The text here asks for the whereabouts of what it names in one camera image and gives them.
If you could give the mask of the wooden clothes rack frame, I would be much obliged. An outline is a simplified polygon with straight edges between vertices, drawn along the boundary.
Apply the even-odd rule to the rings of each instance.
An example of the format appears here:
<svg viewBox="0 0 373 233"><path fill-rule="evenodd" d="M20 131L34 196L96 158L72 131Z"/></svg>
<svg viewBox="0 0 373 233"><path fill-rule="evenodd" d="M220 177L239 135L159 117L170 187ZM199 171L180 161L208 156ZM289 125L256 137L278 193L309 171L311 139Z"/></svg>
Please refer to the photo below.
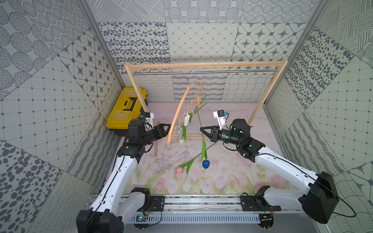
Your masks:
<svg viewBox="0 0 373 233"><path fill-rule="evenodd" d="M130 63L124 63L124 67L127 71L128 77L134 87L134 90L138 96L138 100L145 112L148 111L148 107L145 100L141 94L140 87L136 78L133 75L134 70L159 70L159 69L197 69L197 68L229 68L229 67L264 67L264 66L277 66L271 81L269 82L267 88L265 89L261 99L256 105L253 113L251 114L247 123L251 125L256 118L258 112L263 106L264 102L267 100L269 94L274 88L280 75L283 73L285 67L288 64L287 59L282 59L281 61L264 61L264 62L221 62L221 63L180 63L180 64L148 64L148 65L131 65Z"/></svg>

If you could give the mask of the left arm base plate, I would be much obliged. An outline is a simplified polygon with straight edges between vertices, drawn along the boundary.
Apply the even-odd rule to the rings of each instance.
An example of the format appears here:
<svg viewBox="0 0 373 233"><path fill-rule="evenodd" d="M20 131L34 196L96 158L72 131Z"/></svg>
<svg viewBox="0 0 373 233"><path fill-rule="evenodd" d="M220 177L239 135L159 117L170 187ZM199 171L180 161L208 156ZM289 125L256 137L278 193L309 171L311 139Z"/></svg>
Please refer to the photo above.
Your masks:
<svg viewBox="0 0 373 233"><path fill-rule="evenodd" d="M162 212L165 205L165 196L145 197L144 205L138 209L138 212Z"/></svg>

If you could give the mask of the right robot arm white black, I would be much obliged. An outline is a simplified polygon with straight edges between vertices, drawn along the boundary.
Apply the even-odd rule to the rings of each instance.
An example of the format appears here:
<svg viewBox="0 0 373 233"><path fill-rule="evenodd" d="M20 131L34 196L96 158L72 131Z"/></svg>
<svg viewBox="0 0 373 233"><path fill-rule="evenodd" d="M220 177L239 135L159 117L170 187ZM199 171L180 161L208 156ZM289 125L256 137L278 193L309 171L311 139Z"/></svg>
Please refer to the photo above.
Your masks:
<svg viewBox="0 0 373 233"><path fill-rule="evenodd" d="M304 211L318 223L327 224L340 197L332 176L305 169L266 147L250 134L251 126L244 119L235 119L231 129L220 126L202 127L200 131L212 142L233 144L245 159L264 166L295 186L294 190L264 187L256 196L271 206Z"/></svg>

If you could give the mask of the wooden curved clothes hanger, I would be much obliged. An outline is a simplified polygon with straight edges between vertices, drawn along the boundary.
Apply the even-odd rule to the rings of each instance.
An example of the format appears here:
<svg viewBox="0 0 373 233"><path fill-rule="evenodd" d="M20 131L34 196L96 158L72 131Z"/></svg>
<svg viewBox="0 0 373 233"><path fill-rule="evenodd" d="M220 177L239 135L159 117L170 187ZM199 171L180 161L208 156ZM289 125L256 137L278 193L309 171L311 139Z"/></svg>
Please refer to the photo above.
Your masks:
<svg viewBox="0 0 373 233"><path fill-rule="evenodd" d="M178 74L172 75L172 77L174 98L178 102L178 106L171 123L171 130L167 138L168 143L177 134L176 130L182 125L184 116L190 113L191 100L195 94L202 97L204 91L204 85L198 80L197 74Z"/></svg>

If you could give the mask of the pink artificial tulip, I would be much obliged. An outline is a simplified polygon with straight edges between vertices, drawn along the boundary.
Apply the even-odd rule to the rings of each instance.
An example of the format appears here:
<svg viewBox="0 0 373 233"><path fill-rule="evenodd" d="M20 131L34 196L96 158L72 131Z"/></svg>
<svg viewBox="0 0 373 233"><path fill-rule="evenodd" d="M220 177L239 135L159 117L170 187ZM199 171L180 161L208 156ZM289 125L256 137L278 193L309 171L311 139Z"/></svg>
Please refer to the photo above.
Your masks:
<svg viewBox="0 0 373 233"><path fill-rule="evenodd" d="M214 145L215 145L215 143L207 146L207 151L208 151L209 148L211 148ZM176 167L176 169L175 169L175 174L176 175L183 174L184 172L186 174L189 174L190 169L191 169L193 163L196 160L197 161L200 160L200 162L202 164L201 151L200 151L199 154L193 154L194 152L197 152L197 149L195 148L194 145L185 146L185 147L183 147L183 149L184 149L184 151L180 154L181 159L182 159L182 163Z"/></svg>

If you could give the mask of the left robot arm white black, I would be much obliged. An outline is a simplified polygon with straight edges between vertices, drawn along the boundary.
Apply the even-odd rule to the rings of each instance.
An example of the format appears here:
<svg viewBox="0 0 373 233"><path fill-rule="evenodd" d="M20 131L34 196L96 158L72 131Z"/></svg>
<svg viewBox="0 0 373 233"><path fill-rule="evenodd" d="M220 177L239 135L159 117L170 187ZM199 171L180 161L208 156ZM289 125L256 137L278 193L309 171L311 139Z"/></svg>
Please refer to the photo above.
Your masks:
<svg viewBox="0 0 373 233"><path fill-rule="evenodd" d="M148 188L136 187L122 203L120 199L125 187L139 164L147 145L166 137L170 124L152 126L148 120L137 118L128 125L128 135L117 152L113 171L98 198L88 210L77 216L76 225L80 233L122 233L125 224L138 210L151 207L151 193Z"/></svg>

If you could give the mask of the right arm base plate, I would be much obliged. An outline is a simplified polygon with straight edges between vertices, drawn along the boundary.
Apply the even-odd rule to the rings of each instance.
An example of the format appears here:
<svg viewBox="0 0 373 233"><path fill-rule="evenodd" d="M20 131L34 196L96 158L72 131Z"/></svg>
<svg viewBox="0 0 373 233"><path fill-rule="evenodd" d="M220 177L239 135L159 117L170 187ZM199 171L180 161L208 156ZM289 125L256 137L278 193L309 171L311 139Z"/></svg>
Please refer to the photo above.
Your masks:
<svg viewBox="0 0 373 233"><path fill-rule="evenodd" d="M256 198L252 195L241 195L240 204L244 212L266 212L270 213L271 211L279 212L281 211L280 206L270 206L264 199Z"/></svg>

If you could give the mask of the white artificial tulip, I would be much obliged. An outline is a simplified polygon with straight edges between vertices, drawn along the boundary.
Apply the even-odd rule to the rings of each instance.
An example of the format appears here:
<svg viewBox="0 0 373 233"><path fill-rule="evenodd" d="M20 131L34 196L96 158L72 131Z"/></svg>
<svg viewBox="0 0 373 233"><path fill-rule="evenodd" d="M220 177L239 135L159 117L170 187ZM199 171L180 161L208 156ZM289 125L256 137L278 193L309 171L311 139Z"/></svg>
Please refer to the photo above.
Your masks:
<svg viewBox="0 0 373 233"><path fill-rule="evenodd" d="M191 120L192 120L192 115L190 114L190 119L189 119L189 123L191 123ZM184 143L185 143L185 141L186 141L186 132L187 132L187 127L185 127L184 126L184 120L182 121L182 125L180 126L180 127L182 127L183 128L183 140L179 140L179 145L180 146L182 146Z"/></svg>

